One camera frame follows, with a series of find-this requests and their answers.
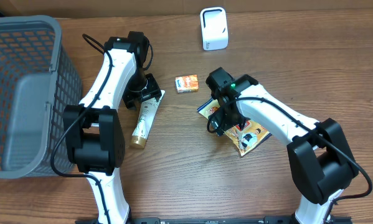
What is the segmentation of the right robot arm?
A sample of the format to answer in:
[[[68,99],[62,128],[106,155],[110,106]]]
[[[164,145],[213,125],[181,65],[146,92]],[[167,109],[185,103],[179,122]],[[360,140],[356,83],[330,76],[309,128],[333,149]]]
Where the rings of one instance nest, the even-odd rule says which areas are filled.
[[[300,205],[283,223],[351,223],[331,210],[359,173],[341,126],[328,118],[319,122],[280,102],[250,75],[234,78],[223,68],[206,79],[220,108],[209,116],[207,129],[217,135],[248,120],[261,124],[287,148],[291,176],[301,193]]]

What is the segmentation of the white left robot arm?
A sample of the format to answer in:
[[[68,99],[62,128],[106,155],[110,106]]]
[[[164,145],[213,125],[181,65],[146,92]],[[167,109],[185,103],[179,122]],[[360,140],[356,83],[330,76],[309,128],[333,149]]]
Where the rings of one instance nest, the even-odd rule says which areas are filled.
[[[104,44],[87,34],[83,38],[103,54],[95,82],[77,105],[63,112],[60,142],[68,160],[75,164],[77,178],[86,178],[98,207],[95,223],[131,223],[120,166],[125,156],[125,138],[118,117],[120,103],[133,109],[139,103],[159,103],[164,96],[152,74],[153,48],[142,32],[110,37]]]

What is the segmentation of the small orange tissue pack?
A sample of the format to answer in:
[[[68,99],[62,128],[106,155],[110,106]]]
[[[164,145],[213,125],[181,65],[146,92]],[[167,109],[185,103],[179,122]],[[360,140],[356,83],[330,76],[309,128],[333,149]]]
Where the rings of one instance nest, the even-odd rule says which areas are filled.
[[[178,93],[187,93],[197,91],[199,82],[197,75],[187,75],[175,78],[176,91]]]

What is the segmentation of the white Pantene tube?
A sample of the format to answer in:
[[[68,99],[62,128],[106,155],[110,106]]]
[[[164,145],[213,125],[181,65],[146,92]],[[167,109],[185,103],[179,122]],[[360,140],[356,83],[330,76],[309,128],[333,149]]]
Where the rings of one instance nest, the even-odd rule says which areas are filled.
[[[152,98],[142,102],[139,111],[138,122],[131,135],[131,147],[144,149],[149,136],[149,132],[154,123],[156,112],[164,95],[165,91],[161,90],[161,97],[159,98],[159,100]]]

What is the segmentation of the yellow wet wipes pack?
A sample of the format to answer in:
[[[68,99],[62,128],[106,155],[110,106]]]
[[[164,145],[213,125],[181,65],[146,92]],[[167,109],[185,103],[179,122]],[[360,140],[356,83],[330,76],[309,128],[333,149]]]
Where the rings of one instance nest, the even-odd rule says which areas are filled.
[[[217,100],[211,98],[208,102],[200,106],[197,111],[209,119],[209,116],[219,109],[219,107],[220,105]],[[271,136],[268,130],[253,120],[247,120],[243,130],[240,129],[239,125],[236,125],[226,130],[224,134],[236,145],[241,157],[253,151]]]

